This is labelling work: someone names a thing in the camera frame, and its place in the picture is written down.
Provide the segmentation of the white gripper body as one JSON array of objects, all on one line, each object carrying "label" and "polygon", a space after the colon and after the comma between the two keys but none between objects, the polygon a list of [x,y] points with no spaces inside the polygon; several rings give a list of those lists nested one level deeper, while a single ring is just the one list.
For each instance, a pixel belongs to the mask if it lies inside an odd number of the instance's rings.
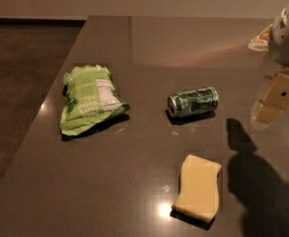
[{"label": "white gripper body", "polygon": [[276,63],[289,67],[289,2],[273,21],[268,47]]}]

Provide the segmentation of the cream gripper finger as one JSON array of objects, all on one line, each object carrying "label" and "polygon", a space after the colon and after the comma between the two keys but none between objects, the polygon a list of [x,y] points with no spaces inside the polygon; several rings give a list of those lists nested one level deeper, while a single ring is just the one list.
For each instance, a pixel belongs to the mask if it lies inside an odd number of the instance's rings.
[{"label": "cream gripper finger", "polygon": [[289,68],[266,76],[264,91],[253,104],[252,121],[272,124],[289,108]]}]

